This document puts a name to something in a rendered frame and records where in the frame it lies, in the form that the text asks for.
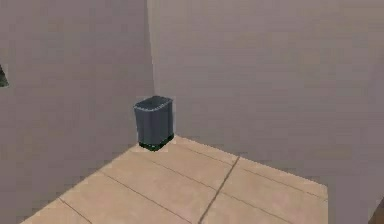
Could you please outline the dark grey trash can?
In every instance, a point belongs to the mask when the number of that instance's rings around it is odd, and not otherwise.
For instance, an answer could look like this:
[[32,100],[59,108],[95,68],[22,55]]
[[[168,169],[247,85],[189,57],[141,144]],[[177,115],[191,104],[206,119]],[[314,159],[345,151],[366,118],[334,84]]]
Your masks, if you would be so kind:
[[157,151],[174,138],[173,100],[152,96],[134,107],[138,143],[149,151]]

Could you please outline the brown wooden furniture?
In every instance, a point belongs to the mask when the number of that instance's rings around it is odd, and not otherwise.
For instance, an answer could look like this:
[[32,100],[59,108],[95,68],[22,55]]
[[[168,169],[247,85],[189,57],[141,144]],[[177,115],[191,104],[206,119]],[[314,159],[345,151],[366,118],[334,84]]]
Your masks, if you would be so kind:
[[368,221],[368,224],[384,224],[384,198],[375,209],[372,217]]

